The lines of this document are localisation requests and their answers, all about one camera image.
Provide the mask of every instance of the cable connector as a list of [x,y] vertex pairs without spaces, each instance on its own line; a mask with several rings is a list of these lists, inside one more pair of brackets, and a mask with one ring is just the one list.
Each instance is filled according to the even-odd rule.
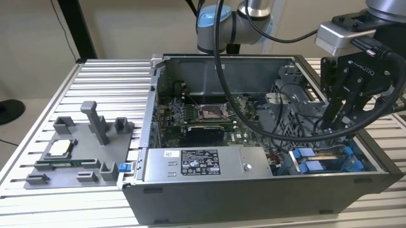
[[371,36],[357,37],[351,43],[371,56],[384,59],[393,50]]

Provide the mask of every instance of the white wall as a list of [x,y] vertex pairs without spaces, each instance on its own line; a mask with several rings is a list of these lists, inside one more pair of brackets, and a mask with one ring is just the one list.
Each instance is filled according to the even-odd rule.
[[[236,9],[241,1],[228,0],[226,4]],[[294,38],[334,15],[365,7],[364,0],[281,1],[285,10],[276,34],[280,38]],[[185,0],[82,0],[81,4],[99,58],[197,52],[196,18]],[[70,34],[69,38],[77,52]],[[269,53],[321,57],[326,52],[313,40],[273,44]],[[261,54],[262,45],[244,46],[242,53]],[[73,65],[50,0],[0,0],[0,99],[51,97]]]
[[[321,22],[334,16],[359,12],[367,8],[365,0],[276,0],[284,1],[285,6],[274,36],[293,39],[316,30]],[[269,53],[300,54],[305,57],[324,57],[328,52],[316,44],[316,36],[306,40],[282,44],[273,43]]]
[[0,98],[51,97],[73,65],[49,0],[0,0]]

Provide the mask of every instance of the warning label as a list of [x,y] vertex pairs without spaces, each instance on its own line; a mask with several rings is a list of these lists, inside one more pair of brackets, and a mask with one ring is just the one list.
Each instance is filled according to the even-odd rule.
[[190,175],[220,175],[221,160],[217,150],[182,151],[182,174]]

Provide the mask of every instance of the aluminum extrusion table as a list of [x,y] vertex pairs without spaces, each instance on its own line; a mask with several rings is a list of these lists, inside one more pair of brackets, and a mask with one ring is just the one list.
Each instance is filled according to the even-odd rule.
[[[320,59],[308,59],[320,73]],[[0,172],[0,226],[129,227],[140,226],[118,187],[26,190],[25,178],[54,135],[58,116],[86,122],[82,102],[98,102],[107,121],[127,117],[135,123],[129,160],[138,157],[152,66],[149,60],[89,60],[78,64],[51,99],[33,129]],[[406,173],[406,123],[399,115],[381,118],[368,132]],[[383,194],[364,196],[338,215],[280,218],[177,226],[185,228],[406,227],[406,178]]]

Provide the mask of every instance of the black cable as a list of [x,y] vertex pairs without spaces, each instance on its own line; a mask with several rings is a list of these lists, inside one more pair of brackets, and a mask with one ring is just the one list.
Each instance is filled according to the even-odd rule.
[[7,143],[7,144],[10,144],[10,145],[14,145],[14,146],[19,146],[19,144],[15,144],[15,143],[13,143],[13,142],[10,142],[10,141],[6,141],[6,140],[3,140],[3,139],[0,139],[0,142],[5,142],[5,143]]
[[53,9],[54,9],[54,12],[55,12],[55,15],[57,15],[57,18],[58,18],[58,22],[59,22],[59,24],[61,24],[61,26],[62,26],[62,28],[63,28],[65,39],[66,39],[66,42],[67,42],[67,44],[69,44],[69,47],[70,47],[70,50],[71,50],[71,53],[73,53],[73,56],[74,56],[74,61],[77,62],[77,55],[75,55],[75,53],[74,53],[74,50],[73,50],[73,47],[71,47],[71,43],[70,43],[70,40],[69,40],[69,35],[67,35],[67,33],[66,33],[65,26],[63,26],[62,20],[61,20],[61,18],[59,18],[59,15],[58,15],[58,12],[57,12],[57,9],[55,9],[54,1],[50,0],[50,2],[51,2]]
[[198,33],[200,15],[201,15],[201,10],[202,10],[205,2],[206,2],[206,0],[200,0],[200,2],[198,2],[197,25],[196,25],[196,27],[197,27],[197,33]]
[[318,124],[320,124],[320,122],[321,122],[322,120],[324,120],[324,119],[317,120],[317,121],[316,121],[316,124],[313,125],[313,135],[317,134]]
[[198,11],[197,11],[197,8],[196,8],[196,5],[193,4],[193,1],[192,0],[185,0],[190,6],[190,9],[196,15],[196,17],[198,16]]
[[388,101],[377,109],[377,111],[375,111],[369,115],[369,117],[365,118],[360,123],[357,123],[356,125],[351,126],[349,128],[343,129],[334,133],[329,133],[329,134],[318,135],[318,136],[308,136],[308,137],[292,137],[292,136],[274,134],[272,132],[268,132],[268,131],[260,129],[257,126],[254,126],[254,124],[246,118],[242,111],[240,110],[240,107],[237,106],[237,104],[234,102],[234,97],[230,92],[229,85],[228,85],[228,82],[225,79],[222,60],[221,60],[221,54],[220,54],[220,25],[221,25],[221,12],[222,12],[222,8],[224,8],[224,3],[225,3],[225,0],[218,0],[217,9],[216,9],[217,11],[216,11],[216,24],[214,24],[214,59],[216,59],[217,74],[218,74],[218,79],[221,81],[221,85],[222,85],[230,106],[233,108],[233,111],[234,111],[236,115],[240,117],[241,121],[246,124],[246,126],[253,131],[256,131],[257,133],[260,133],[268,137],[276,138],[277,140],[282,140],[282,141],[293,141],[293,142],[298,142],[298,143],[320,142],[324,140],[329,140],[329,139],[334,139],[334,138],[347,136],[347,135],[360,131],[363,128],[365,128],[368,125],[371,125],[387,113],[387,111],[389,109],[392,109],[393,104],[396,103],[399,97],[404,93],[404,88],[406,85],[406,62],[405,62],[404,58],[395,52],[385,52],[385,54],[381,55],[381,59],[392,61],[399,66],[399,73],[400,73],[399,82],[397,82],[396,88],[393,90],[393,93],[388,98]]
[[[276,127],[274,127],[274,130],[273,130],[273,133],[277,132],[278,127],[280,127],[280,125],[281,125],[282,114],[284,114],[284,100],[282,100],[282,96],[281,96],[281,94],[280,94],[280,113],[278,113],[278,118],[277,118],[277,122],[276,122]],[[288,151],[276,143],[276,139],[274,139],[274,138],[272,138],[272,143],[273,143],[274,147],[276,147],[280,151],[288,153]]]
[[254,24],[253,18],[252,18],[250,13],[249,13],[249,0],[245,0],[245,8],[246,8],[246,16],[248,16],[248,19],[249,19],[249,22],[250,22],[253,28],[257,30],[257,32],[258,32],[262,36],[265,36],[268,39],[270,39],[270,40],[273,40],[273,41],[276,41],[276,42],[278,42],[278,43],[284,43],[284,44],[296,43],[296,42],[298,42],[298,41],[301,41],[301,40],[304,40],[304,39],[312,37],[314,34],[318,33],[318,30],[314,30],[314,31],[312,31],[310,33],[308,33],[306,35],[298,37],[297,39],[278,39],[278,38],[270,36],[268,33],[265,33],[265,32],[260,29],[260,27]]

